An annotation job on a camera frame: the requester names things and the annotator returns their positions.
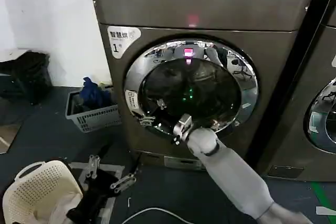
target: washing machine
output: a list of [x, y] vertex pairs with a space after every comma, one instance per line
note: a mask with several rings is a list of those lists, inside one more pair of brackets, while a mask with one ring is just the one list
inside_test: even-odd
[[202, 169], [183, 114], [245, 156], [310, 0], [93, 0], [125, 138], [147, 164]]
[[[258, 139], [270, 136], [256, 165], [261, 174], [295, 180], [336, 181], [333, 172], [336, 169], [335, 1], [311, 1], [306, 15], [310, 20], [302, 24], [306, 38], [307, 34], [312, 35], [306, 40], [309, 42], [307, 51], [301, 52], [303, 57], [288, 85], [289, 92], [275, 92], [282, 98], [277, 100], [282, 110], [280, 116], [277, 118], [274, 110], [268, 111], [264, 124], [260, 124], [262, 130], [258, 130]], [[272, 126], [266, 122], [272, 121], [277, 123], [269, 135]]]

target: gray appliance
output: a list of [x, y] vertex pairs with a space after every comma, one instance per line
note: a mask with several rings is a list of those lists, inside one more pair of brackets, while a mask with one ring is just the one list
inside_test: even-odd
[[[307, 51], [296, 52], [296, 57], [302, 59], [298, 62], [300, 68], [290, 80], [289, 91], [275, 92], [275, 96], [282, 98], [274, 97], [273, 100], [277, 100], [278, 111], [282, 110], [280, 117], [276, 117], [275, 110], [265, 113], [264, 124], [255, 141], [271, 136], [269, 142], [265, 147], [256, 144], [253, 150], [264, 149], [256, 165], [261, 174], [296, 180], [336, 181], [333, 172], [336, 170], [335, 0], [312, 0], [311, 7], [306, 16], [310, 21], [302, 24], [304, 34], [313, 35], [306, 40], [309, 42], [306, 43]], [[266, 123], [272, 121], [278, 121], [275, 127]]]
[[310, 0], [93, 0], [125, 135], [142, 162], [202, 169], [184, 113], [245, 156]]

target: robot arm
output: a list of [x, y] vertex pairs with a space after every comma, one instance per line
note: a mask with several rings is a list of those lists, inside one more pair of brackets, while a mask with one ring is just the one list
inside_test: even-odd
[[179, 121], [174, 133], [187, 143], [238, 210], [259, 224], [312, 224], [303, 214], [276, 204], [265, 181], [236, 152], [227, 148], [214, 131], [205, 128], [191, 131], [191, 117], [184, 116], [184, 119]]

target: gray floor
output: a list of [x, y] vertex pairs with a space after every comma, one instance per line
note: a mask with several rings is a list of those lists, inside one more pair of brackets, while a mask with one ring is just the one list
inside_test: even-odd
[[[72, 121], [65, 119], [64, 110], [70, 88], [54, 88], [39, 105], [24, 102], [8, 103], [0, 100], [0, 125], [22, 121], [13, 146], [0, 155], [0, 189], [11, 182], [26, 165], [55, 157], [66, 157], [69, 162], [86, 162], [107, 143], [111, 150], [102, 160], [105, 164], [131, 166], [131, 157], [121, 126], [83, 134]], [[318, 224], [329, 223], [328, 218], [315, 215], [319, 201], [310, 183], [266, 179], [270, 192], [281, 205], [303, 212]], [[336, 184], [321, 183], [332, 206], [336, 208]], [[146, 207], [162, 207], [173, 211], [195, 224], [255, 223], [241, 214], [228, 201], [204, 172], [186, 172], [163, 167], [144, 166], [137, 183], [118, 197], [110, 223], [121, 223], [129, 215]], [[148, 212], [130, 223], [180, 223], [161, 212]]]

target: label sticker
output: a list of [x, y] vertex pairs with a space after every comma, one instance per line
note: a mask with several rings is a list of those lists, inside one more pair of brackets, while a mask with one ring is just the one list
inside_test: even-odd
[[136, 92], [126, 90], [125, 91], [126, 103], [130, 109], [137, 110], [139, 108], [138, 104], [138, 94]]
[[334, 59], [332, 60], [331, 65], [332, 65], [334, 68], [336, 68], [336, 55], [335, 55]]
[[126, 49], [141, 36], [141, 31], [138, 28], [127, 26], [109, 26], [107, 33], [112, 55], [116, 59], [120, 59]]

